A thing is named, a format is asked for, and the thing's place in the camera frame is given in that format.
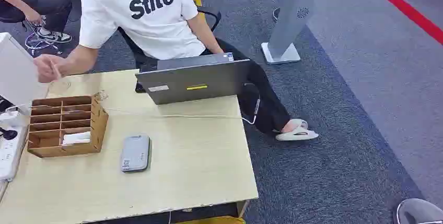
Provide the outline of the person's right hand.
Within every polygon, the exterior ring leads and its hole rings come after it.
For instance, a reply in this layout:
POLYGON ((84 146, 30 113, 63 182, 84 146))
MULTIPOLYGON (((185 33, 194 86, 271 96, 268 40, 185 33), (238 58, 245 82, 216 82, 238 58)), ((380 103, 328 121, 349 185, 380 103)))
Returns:
POLYGON ((66 64, 66 59, 51 55, 51 54, 41 54, 40 56, 33 59, 38 72, 38 82, 40 83, 50 83, 58 79, 63 78, 63 68, 66 64))

